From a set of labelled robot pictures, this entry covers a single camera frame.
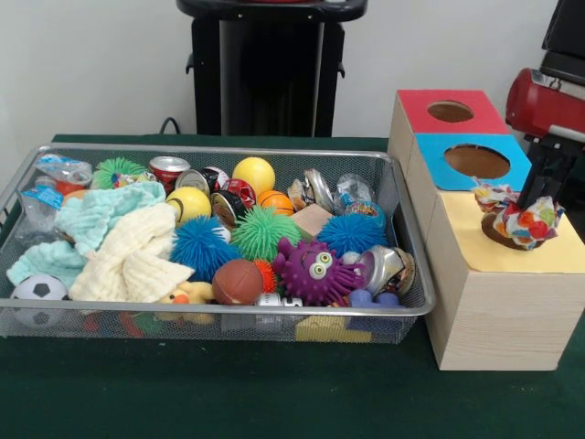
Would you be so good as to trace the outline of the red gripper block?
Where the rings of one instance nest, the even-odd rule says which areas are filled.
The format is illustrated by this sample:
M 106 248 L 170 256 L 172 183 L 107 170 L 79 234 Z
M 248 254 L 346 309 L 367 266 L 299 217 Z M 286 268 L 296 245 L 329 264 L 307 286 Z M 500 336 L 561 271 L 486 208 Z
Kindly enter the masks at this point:
M 505 121 L 513 129 L 538 138 L 554 134 L 583 140 L 584 86 L 524 68 L 509 90 Z M 576 157 L 537 157 L 517 205 L 527 209 L 541 197 L 558 199 L 576 163 Z

